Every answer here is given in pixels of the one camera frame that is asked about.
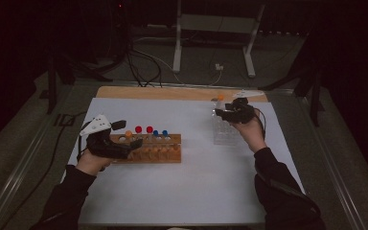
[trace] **hand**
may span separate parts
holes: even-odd
[[[255,109],[255,113],[257,116],[260,114],[257,109]],[[256,153],[258,150],[267,147],[258,118],[255,117],[246,124],[231,123],[231,125],[239,131],[241,137],[253,152]]]
[[[102,168],[108,167],[114,159],[94,155],[86,149],[76,166],[76,169],[91,175],[97,175]]]

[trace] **dark background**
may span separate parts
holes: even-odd
[[[126,14],[119,14],[121,23],[137,27],[175,23],[175,1],[113,1],[116,6],[119,2],[126,7]],[[201,2],[211,14],[254,13],[238,4],[252,1],[183,2],[188,12],[199,11]],[[66,51],[76,58],[95,59],[100,53],[95,36],[84,26],[81,3],[86,1],[0,1],[0,130],[35,92],[33,80],[47,71],[51,41],[64,46],[72,41],[74,45]],[[98,11],[97,15],[103,13],[99,23],[106,23],[108,12]],[[281,32],[307,37],[292,69],[308,61],[321,66],[322,85],[330,90],[368,163],[368,1],[270,1],[260,30],[265,35]],[[76,35],[80,43],[75,42]]]

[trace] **test tube rack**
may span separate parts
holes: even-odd
[[[113,164],[134,163],[181,163],[181,134],[154,136],[153,134],[111,134],[114,143],[128,145],[131,141],[143,139],[143,145],[133,150],[127,159],[117,159]]]

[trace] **black sleeve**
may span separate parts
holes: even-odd
[[[275,180],[301,192],[287,166],[278,162],[271,149],[264,148],[255,153],[255,166],[265,179]],[[295,195],[269,186],[260,176],[255,176],[255,188],[259,201],[264,206],[265,229],[326,229],[320,213],[312,205]]]
[[[82,204],[95,178],[72,165],[66,166],[64,180],[53,189],[39,223],[31,230],[77,230]]]

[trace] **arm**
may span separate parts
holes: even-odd
[[[112,159],[91,154],[87,149],[77,166],[66,166],[66,175],[56,185],[43,210],[39,223],[31,229],[78,229],[81,208],[96,175]]]
[[[255,167],[265,179],[278,181],[296,191],[301,191],[287,166],[278,162],[267,147],[257,118],[247,124],[231,124],[241,134],[249,148],[255,152]],[[266,211],[265,229],[325,229],[320,214],[304,199],[288,195],[255,176],[255,188],[259,201]]]

